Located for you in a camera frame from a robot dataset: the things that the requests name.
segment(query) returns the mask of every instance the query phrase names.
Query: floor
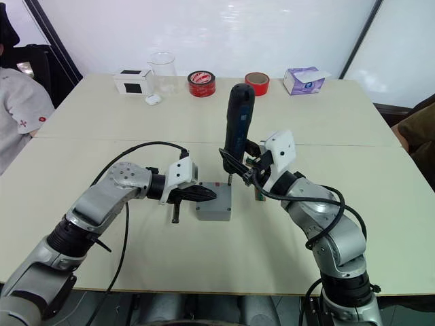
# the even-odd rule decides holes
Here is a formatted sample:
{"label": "floor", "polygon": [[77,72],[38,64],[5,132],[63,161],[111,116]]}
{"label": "floor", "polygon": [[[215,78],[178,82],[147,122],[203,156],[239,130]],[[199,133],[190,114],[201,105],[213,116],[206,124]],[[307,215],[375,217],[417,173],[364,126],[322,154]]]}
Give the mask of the floor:
{"label": "floor", "polygon": [[[43,326],[84,326],[101,297],[91,291],[73,291],[59,314]],[[131,294],[114,293],[108,297],[93,326],[125,325],[131,304]],[[282,326],[297,326],[298,297],[274,296],[272,300]],[[137,320],[137,311],[131,317],[131,325]],[[384,326],[433,326],[435,312],[417,312],[401,306],[392,306],[381,311]]]}

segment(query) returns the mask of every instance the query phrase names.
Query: white wall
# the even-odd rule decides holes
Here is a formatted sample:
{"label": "white wall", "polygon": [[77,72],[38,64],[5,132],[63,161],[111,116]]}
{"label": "white wall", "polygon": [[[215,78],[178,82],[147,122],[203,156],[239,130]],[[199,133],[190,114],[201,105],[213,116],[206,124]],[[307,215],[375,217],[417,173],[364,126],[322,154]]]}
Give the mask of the white wall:
{"label": "white wall", "polygon": [[384,0],[345,78],[375,103],[414,107],[435,93],[434,15],[434,0]]}
{"label": "white wall", "polygon": [[175,53],[179,75],[341,72],[375,0],[39,0],[78,69],[111,73]]}
{"label": "white wall", "polygon": [[1,0],[6,4],[6,13],[14,30],[20,36],[18,46],[27,44],[48,44],[39,26],[33,20],[31,13],[27,10],[22,0]]}

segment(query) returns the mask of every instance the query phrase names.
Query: electric screwdriver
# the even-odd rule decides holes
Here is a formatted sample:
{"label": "electric screwdriver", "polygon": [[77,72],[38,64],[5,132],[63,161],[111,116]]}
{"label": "electric screwdriver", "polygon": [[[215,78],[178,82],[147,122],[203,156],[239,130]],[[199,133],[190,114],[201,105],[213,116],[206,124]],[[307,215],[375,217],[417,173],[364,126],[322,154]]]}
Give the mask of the electric screwdriver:
{"label": "electric screwdriver", "polygon": [[[237,84],[232,88],[226,114],[225,150],[239,162],[243,161],[254,102],[255,92],[252,86]],[[230,174],[228,184],[231,185],[232,174],[236,171],[225,161],[224,170]]]}

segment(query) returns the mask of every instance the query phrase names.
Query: robotic arm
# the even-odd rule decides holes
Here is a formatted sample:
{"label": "robotic arm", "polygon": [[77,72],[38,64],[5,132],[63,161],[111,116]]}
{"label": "robotic arm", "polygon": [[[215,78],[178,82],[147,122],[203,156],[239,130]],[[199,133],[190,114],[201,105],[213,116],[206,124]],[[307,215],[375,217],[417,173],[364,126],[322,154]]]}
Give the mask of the robotic arm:
{"label": "robotic arm", "polygon": [[[240,175],[247,185],[277,197],[323,198],[334,201],[334,195],[323,186],[312,183],[301,174],[288,172],[288,165],[296,157],[290,131],[276,132],[261,142],[262,155],[248,169],[225,149],[220,149],[224,166]],[[339,207],[316,201],[282,200],[281,207],[309,239],[309,245],[320,270],[324,311],[333,325],[367,323],[382,326],[376,297],[370,287],[366,271],[366,239],[359,227],[348,217],[338,223],[320,239],[315,239],[335,219]]]}
{"label": "robotic arm", "polygon": [[[290,131],[276,132],[252,153],[261,154],[249,169],[226,150],[220,153],[232,173],[247,185],[283,196],[281,206],[307,238],[320,270],[323,308],[334,325],[371,323],[382,326],[376,297],[370,288],[364,252],[366,241],[352,220],[342,216],[325,235],[340,209],[336,204],[291,200],[304,196],[333,201],[332,193],[302,175],[288,172],[295,157]],[[36,326],[54,316],[73,288],[73,272],[97,243],[109,250],[99,236],[130,199],[151,198],[174,204],[173,223],[178,222],[181,200],[205,201],[216,197],[211,190],[194,185],[197,167],[189,157],[172,164],[166,175],[153,168],[121,162],[106,177],[87,189],[68,210],[54,231],[44,237],[6,282],[0,297],[0,324]]]}
{"label": "robotic arm", "polygon": [[131,199],[157,199],[174,204],[173,223],[178,222],[181,200],[216,198],[211,190],[194,185],[198,169],[190,157],[172,164],[166,175],[153,168],[121,162],[106,177],[88,188],[10,276],[0,297],[0,324],[35,326],[53,317],[73,288],[73,272],[97,243],[110,251],[99,236]]}

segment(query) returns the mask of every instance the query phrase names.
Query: white shirt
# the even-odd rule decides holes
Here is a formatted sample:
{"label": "white shirt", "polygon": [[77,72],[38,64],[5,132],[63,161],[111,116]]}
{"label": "white shirt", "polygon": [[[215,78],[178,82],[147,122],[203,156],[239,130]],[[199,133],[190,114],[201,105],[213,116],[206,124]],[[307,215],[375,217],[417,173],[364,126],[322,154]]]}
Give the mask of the white shirt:
{"label": "white shirt", "polygon": [[13,69],[0,68],[0,175],[53,113],[44,87]]}

